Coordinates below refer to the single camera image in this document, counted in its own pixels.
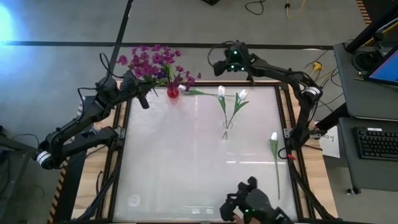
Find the white paper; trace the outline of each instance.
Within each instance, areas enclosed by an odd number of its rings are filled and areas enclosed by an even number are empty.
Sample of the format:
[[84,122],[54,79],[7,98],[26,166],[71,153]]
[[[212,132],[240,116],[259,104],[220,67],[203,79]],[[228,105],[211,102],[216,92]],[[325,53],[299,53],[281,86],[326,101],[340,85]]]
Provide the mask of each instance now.
[[332,127],[324,136],[322,136],[319,143],[321,145],[323,155],[340,158],[337,126]]

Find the computer monitor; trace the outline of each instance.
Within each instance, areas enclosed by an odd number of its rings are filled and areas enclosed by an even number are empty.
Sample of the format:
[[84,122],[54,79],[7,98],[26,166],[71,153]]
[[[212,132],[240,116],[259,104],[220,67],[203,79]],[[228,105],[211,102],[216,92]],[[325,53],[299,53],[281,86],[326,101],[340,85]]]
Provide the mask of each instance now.
[[390,50],[365,80],[398,86],[398,46]]

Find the red vase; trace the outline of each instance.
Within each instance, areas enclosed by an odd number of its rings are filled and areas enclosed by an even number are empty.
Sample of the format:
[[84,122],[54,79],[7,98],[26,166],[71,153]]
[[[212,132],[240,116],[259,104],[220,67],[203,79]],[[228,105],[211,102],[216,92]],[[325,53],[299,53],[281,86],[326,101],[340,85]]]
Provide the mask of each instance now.
[[173,89],[168,88],[167,89],[167,96],[169,96],[170,98],[176,98],[179,96],[179,94],[180,94],[180,91],[178,90],[178,88],[173,88]]

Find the monitor screen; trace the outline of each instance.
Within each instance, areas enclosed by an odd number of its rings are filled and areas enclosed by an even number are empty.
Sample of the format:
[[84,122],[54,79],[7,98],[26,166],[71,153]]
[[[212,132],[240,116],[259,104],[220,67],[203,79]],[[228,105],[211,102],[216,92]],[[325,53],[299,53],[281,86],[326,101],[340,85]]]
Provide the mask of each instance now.
[[398,51],[395,51],[369,78],[398,83]]

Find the white tulip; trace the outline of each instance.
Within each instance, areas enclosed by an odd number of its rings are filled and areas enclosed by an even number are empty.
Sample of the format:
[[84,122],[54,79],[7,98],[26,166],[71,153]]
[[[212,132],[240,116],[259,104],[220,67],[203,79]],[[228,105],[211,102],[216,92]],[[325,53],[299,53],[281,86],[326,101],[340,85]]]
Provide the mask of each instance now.
[[239,93],[239,99],[240,99],[240,100],[245,100],[247,96],[248,96],[248,91],[247,91],[247,90],[242,90],[242,91]]
[[178,86],[178,89],[179,89],[180,91],[185,91],[185,90],[187,90],[187,87],[185,87],[185,85],[179,85],[179,86]]
[[225,87],[223,87],[223,86],[218,87],[218,97],[219,98],[225,97]]
[[278,140],[278,133],[272,133],[271,140],[277,141]]

